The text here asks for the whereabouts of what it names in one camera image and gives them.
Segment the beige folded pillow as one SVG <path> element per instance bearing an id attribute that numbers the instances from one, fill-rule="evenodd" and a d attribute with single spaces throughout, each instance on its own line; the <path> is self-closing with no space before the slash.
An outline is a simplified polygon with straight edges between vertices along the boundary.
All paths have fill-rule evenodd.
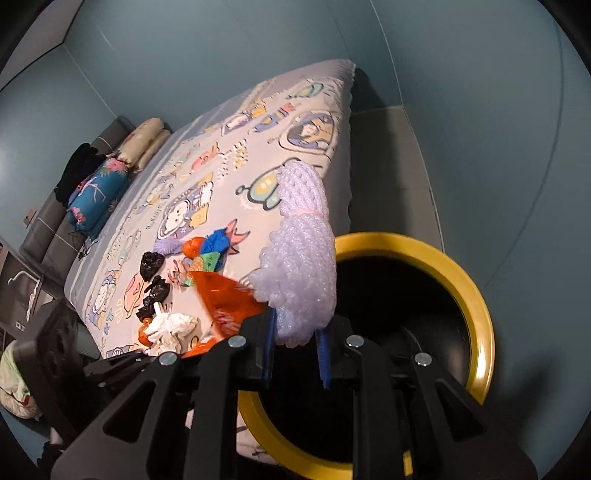
<path id="1" fill-rule="evenodd" d="M 170 135 L 160 118 L 147 119 L 123 140 L 113 156 L 129 170 L 143 171 Z"/>

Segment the black plastic bag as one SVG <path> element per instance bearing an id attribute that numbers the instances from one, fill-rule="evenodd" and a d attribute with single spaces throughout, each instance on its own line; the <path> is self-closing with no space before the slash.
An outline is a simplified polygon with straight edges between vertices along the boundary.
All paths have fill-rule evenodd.
<path id="1" fill-rule="evenodd" d="M 147 251 L 141 256 L 139 273 L 144 282 L 149 282 L 164 264 L 165 257 L 157 252 Z"/>

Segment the orange red plastic wrapper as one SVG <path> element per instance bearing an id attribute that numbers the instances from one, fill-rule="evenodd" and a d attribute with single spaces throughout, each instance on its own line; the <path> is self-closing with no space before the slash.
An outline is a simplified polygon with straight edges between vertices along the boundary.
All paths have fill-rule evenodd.
<path id="1" fill-rule="evenodd" d="M 195 298 L 187 313 L 193 326 L 183 358 L 207 353 L 216 344 L 238 335 L 247 318 L 266 310 L 266 305 L 256 301 L 252 290 L 238 281 L 206 271 L 191 271 L 188 277 Z"/>

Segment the bed with cartoon space sheet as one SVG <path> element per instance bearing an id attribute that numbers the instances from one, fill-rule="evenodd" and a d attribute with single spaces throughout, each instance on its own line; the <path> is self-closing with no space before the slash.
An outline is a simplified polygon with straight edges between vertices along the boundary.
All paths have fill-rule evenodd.
<path id="1" fill-rule="evenodd" d="M 315 167 L 329 223 L 349 231 L 349 116 L 355 64 L 315 63 L 263 81 L 173 133 L 131 182 L 97 239 L 73 263 L 64 291 L 100 355 L 150 342 L 136 316 L 147 287 L 139 273 L 157 239 L 183 243 L 224 229 L 218 273 L 245 282 L 280 226 L 276 174 L 287 161 Z"/>

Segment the white bubble wrap bundle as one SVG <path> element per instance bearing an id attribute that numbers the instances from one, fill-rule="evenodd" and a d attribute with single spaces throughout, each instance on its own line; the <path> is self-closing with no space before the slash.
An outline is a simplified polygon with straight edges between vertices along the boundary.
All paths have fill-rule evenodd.
<path id="1" fill-rule="evenodd" d="M 280 226 L 247 277 L 257 301 L 276 311 L 274 341 L 303 346 L 328 326 L 337 303 L 335 235 L 322 178 L 304 161 L 290 160 L 276 175 Z"/>

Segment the blue plastic bag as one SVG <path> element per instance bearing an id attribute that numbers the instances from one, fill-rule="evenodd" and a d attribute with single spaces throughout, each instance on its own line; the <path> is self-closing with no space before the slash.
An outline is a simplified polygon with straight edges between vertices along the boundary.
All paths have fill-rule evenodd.
<path id="1" fill-rule="evenodd" d="M 200 246 L 200 254 L 204 255 L 207 253 L 217 252 L 224 255 L 228 251 L 230 242 L 228 235 L 224 229 L 217 229 L 207 238 L 202 241 Z"/>

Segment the light green crumpled bedding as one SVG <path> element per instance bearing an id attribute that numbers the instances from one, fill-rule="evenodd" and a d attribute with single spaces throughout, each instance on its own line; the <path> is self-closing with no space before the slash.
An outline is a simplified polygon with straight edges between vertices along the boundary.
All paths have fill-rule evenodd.
<path id="1" fill-rule="evenodd" d="M 15 346 L 13 340 L 1 356 L 1 405 L 18 418 L 33 419 L 40 415 L 40 411 L 14 360 Z"/>

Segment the black clothing pile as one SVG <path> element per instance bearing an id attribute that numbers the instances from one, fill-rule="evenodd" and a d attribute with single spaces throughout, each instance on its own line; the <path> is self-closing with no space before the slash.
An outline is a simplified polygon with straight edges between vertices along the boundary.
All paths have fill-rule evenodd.
<path id="1" fill-rule="evenodd" d="M 106 156 L 89 143 L 77 147 L 68 160 L 60 180 L 54 188 L 56 201 L 64 208 L 68 207 L 70 197 L 79 184 L 93 174 L 104 162 Z"/>

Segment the white plastic bag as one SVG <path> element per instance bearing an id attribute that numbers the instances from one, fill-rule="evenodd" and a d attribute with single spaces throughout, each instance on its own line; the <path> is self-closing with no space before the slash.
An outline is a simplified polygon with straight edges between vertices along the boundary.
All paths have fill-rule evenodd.
<path id="1" fill-rule="evenodd" d="M 159 303 L 154 304 L 154 309 L 156 314 L 143 331 L 151 344 L 148 353 L 152 356 L 166 352 L 184 353 L 199 320 L 183 313 L 164 312 Z"/>

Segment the orange tangerine peel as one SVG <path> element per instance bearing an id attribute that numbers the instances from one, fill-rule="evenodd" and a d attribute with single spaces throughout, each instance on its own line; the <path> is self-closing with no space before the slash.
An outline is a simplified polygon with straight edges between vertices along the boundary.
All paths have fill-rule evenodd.
<path id="1" fill-rule="evenodd" d="M 204 244 L 205 238 L 195 236 L 183 243 L 182 254 L 188 259 L 198 257 L 201 252 L 201 246 Z"/>

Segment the purple foam net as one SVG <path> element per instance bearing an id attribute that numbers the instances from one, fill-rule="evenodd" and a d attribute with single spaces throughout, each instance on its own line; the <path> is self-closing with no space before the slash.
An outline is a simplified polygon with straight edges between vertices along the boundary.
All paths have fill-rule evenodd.
<path id="1" fill-rule="evenodd" d="M 175 238 L 157 239 L 152 247 L 154 253 L 164 257 L 180 254 L 182 249 L 183 241 Z"/>

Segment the green snack packet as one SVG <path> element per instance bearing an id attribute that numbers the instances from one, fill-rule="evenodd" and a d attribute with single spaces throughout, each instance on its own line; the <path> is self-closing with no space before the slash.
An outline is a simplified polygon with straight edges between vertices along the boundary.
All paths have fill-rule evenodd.
<path id="1" fill-rule="evenodd" d="M 183 266 L 185 267 L 184 285 L 191 286 L 193 284 L 194 272 L 215 272 L 220 259 L 221 253 L 215 251 L 199 254 L 193 259 L 185 258 L 183 260 Z"/>

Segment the bedside shelf cabinet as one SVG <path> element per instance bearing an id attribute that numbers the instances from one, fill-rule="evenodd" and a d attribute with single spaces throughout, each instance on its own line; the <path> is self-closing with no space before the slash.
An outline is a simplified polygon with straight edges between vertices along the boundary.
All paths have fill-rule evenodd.
<path id="1" fill-rule="evenodd" d="M 39 308 L 53 300 L 43 277 L 1 240 L 1 340 L 20 338 Z"/>

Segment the blue floral pillow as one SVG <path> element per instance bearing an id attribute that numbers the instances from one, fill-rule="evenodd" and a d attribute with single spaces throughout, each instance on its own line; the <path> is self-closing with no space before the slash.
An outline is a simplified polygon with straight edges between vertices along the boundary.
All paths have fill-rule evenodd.
<path id="1" fill-rule="evenodd" d="M 128 166 L 107 158 L 72 194 L 66 210 L 68 222 L 76 231 L 95 239 L 129 184 Z"/>

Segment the grey padded headboard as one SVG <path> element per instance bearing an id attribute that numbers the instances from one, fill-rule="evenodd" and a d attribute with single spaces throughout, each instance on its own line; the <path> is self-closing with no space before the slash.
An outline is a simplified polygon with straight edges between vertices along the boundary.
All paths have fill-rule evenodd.
<path id="1" fill-rule="evenodd" d="M 133 129 L 132 123 L 119 116 L 93 142 L 80 144 L 34 217 L 19 253 L 27 266 L 46 280 L 63 285 L 86 240 L 67 218 L 68 204 L 78 184 L 100 167 Z"/>

